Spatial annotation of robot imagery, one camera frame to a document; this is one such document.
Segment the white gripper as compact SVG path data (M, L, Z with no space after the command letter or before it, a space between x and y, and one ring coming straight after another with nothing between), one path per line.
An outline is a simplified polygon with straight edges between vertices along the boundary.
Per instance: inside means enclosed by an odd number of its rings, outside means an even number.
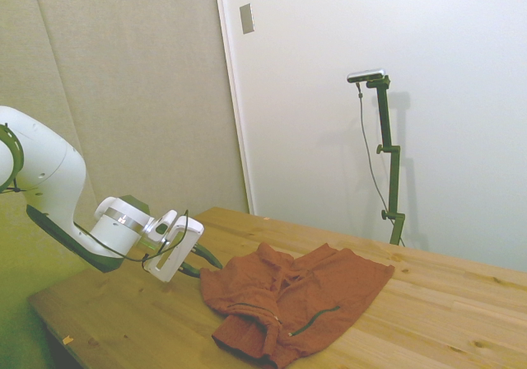
M162 249L165 253L149 257L144 263L145 270L165 283L168 283L178 270L192 278L200 278L200 270L184 262L190 251L213 267L222 269L220 260L210 250L197 243L203 232L204 226L200 222L187 216L179 217L173 226L168 227L167 236L161 240L166 243Z

